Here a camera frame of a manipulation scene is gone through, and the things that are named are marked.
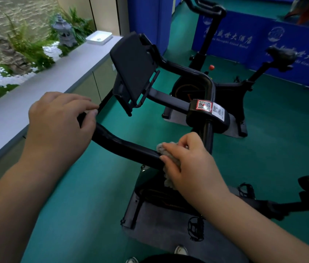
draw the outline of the hand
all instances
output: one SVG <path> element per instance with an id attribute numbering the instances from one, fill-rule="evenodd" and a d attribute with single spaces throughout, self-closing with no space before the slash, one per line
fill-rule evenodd
<path id="1" fill-rule="evenodd" d="M 180 170 L 170 158 L 161 156 L 168 175 L 181 195 L 199 212 L 204 213 L 208 203 L 231 195 L 197 133 L 183 136 L 177 145 L 163 143 L 163 147 L 181 163 Z"/>
<path id="2" fill-rule="evenodd" d="M 29 110 L 19 164 L 59 179 L 83 154 L 96 128 L 99 106 L 77 94 L 47 92 Z M 82 127 L 77 116 L 87 110 Z"/>

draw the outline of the sticker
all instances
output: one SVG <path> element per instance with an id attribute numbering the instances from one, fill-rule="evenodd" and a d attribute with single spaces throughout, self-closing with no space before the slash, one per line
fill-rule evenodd
<path id="1" fill-rule="evenodd" d="M 210 113 L 212 111 L 212 103 L 210 101 L 198 100 L 196 110 L 204 110 Z"/>
<path id="2" fill-rule="evenodd" d="M 215 117 L 218 117 L 219 119 L 221 119 L 224 122 L 225 110 L 224 110 L 224 108 L 222 106 L 220 106 L 219 104 L 216 104 L 215 102 L 213 102 L 212 114 Z"/>

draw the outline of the shoe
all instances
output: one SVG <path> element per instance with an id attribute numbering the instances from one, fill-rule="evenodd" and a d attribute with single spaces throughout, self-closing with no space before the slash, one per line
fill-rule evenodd
<path id="1" fill-rule="evenodd" d="M 139 263 L 139 261 L 135 257 L 132 257 L 132 258 L 128 259 L 126 261 L 126 263 Z"/>
<path id="2" fill-rule="evenodd" d="M 182 245 L 178 245 L 177 248 L 175 248 L 174 254 L 188 256 L 187 249 Z"/>

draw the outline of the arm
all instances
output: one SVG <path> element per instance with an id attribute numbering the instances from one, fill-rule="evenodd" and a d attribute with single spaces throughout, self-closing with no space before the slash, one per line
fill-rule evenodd
<path id="1" fill-rule="evenodd" d="M 21 261 L 41 208 L 91 141 L 97 108 L 89 98 L 59 92 L 30 108 L 22 156 L 0 180 L 0 262 Z M 86 110 L 80 127 L 77 116 Z"/>
<path id="2" fill-rule="evenodd" d="M 309 262 L 309 246 L 231 194 L 200 137 L 190 133 L 163 146 L 181 170 L 161 156 L 182 196 L 255 263 Z"/>

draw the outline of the white box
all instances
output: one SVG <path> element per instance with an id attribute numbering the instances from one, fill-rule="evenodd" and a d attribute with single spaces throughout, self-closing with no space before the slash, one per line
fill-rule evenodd
<path id="1" fill-rule="evenodd" d="M 87 37 L 87 43 L 103 45 L 112 38 L 111 32 L 97 30 Z"/>

